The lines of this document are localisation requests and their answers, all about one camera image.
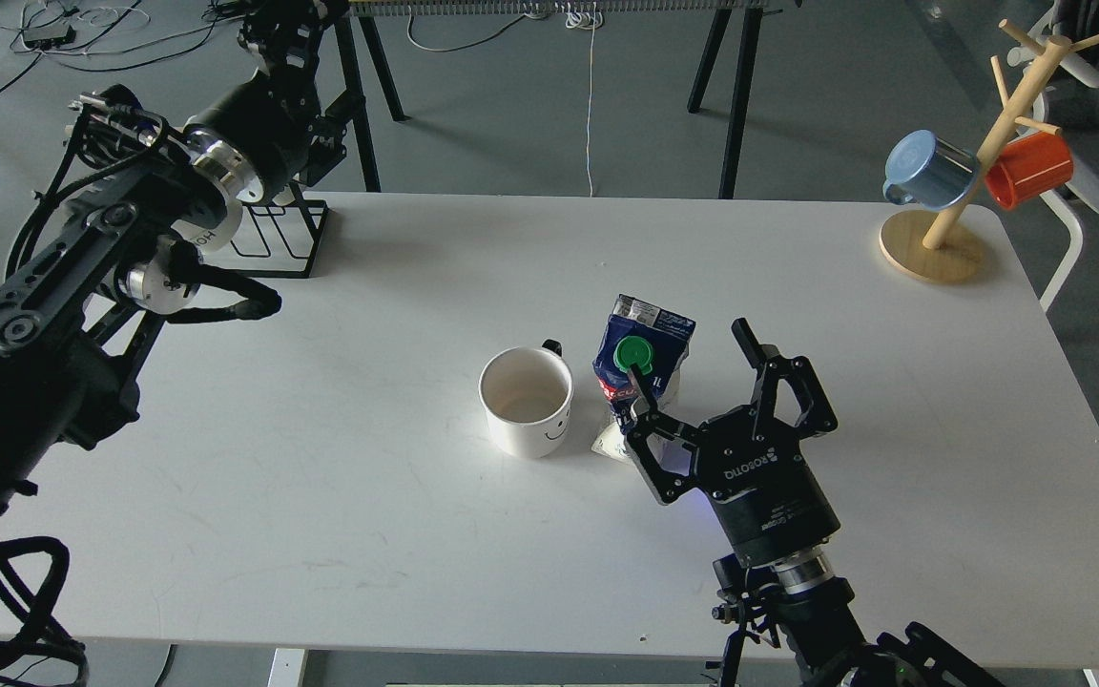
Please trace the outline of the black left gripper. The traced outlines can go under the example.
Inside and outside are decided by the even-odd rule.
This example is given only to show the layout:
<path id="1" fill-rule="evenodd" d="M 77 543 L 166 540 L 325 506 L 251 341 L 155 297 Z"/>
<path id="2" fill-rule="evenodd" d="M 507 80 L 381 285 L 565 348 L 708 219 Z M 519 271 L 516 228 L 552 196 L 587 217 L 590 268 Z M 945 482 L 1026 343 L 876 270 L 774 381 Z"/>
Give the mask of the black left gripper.
<path id="1" fill-rule="evenodd" d="M 245 1 L 244 7 L 238 44 L 257 68 L 248 82 L 189 118 L 186 135 L 204 149 L 226 144 L 252 174 L 238 199 L 269 203 L 293 178 L 313 187 L 345 160 L 344 138 L 365 113 L 365 97 L 343 91 L 321 113 L 317 95 L 321 40 L 349 12 L 348 1 Z"/>

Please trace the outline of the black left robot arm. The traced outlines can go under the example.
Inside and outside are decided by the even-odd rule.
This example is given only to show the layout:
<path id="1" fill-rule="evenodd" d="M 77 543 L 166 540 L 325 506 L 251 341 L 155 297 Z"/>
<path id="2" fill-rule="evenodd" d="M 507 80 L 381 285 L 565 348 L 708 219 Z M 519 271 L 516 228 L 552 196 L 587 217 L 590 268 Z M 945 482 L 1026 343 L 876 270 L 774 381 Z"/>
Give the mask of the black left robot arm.
<path id="1" fill-rule="evenodd" d="M 0 516 L 34 496 L 52 445 L 95 448 L 138 421 L 138 374 L 167 324 L 258 321 L 280 295 L 209 264 L 243 204 L 315 184 L 342 159 L 363 101 L 319 100 L 324 32 L 353 1 L 263 1 L 240 45 L 248 82 L 176 128 L 114 86 L 80 95 L 67 149 L 0 286 Z M 19 660 L 64 661 L 88 682 L 86 649 L 53 616 L 71 556 L 53 536 L 0 538 L 0 684 Z"/>

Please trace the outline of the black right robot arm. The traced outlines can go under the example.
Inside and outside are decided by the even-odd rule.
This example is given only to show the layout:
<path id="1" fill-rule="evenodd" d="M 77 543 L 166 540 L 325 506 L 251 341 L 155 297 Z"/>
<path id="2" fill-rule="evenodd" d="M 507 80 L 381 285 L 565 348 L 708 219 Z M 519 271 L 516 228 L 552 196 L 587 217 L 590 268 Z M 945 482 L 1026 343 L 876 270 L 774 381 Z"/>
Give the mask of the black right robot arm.
<path id="1" fill-rule="evenodd" d="M 714 562 L 712 614 L 733 627 L 719 684 L 736 684 L 754 642 L 790 649 L 803 686 L 993 686 L 991 673 L 920 622 L 900 638 L 864 636 L 850 581 L 823 551 L 839 517 L 799 448 L 836 430 L 836 413 L 810 361 L 761 343 L 745 319 L 732 331 L 756 375 L 751 399 L 701 425 L 659 408 L 644 357 L 620 364 L 646 401 L 628 443 L 647 486 L 660 505 L 701 491 L 732 549 Z"/>

